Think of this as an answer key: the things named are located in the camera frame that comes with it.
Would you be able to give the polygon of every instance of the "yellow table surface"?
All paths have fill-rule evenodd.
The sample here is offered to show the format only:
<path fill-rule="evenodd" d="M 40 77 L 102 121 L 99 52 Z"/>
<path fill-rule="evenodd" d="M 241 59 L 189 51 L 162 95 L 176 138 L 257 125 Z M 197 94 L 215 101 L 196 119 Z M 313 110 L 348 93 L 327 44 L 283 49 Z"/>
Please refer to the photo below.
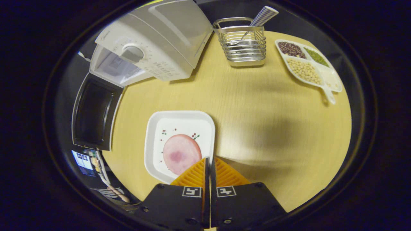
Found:
<path fill-rule="evenodd" d="M 121 183 L 144 200 L 160 183 L 144 167 L 147 122 L 156 111 L 200 110 L 216 126 L 214 155 L 251 182 L 263 182 L 289 212 L 324 189 L 339 170 L 351 136 L 345 89 L 329 105 L 321 89 L 287 70 L 274 41 L 310 42 L 265 31 L 266 63 L 233 68 L 212 35 L 189 79 L 155 78 L 128 86 L 114 123 L 112 151 L 103 151 Z"/>

